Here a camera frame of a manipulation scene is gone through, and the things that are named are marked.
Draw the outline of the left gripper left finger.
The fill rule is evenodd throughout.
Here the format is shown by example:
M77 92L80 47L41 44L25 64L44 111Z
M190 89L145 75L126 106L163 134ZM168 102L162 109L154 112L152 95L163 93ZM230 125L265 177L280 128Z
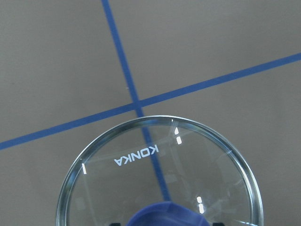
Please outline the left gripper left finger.
M113 222L113 223L110 223L110 226L121 226L121 223L119 223L119 222Z

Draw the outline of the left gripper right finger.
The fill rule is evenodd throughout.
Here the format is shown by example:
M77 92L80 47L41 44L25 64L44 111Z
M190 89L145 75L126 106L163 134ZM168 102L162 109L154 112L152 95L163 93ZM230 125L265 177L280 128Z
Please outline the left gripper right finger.
M212 226L223 226L222 222L213 222Z

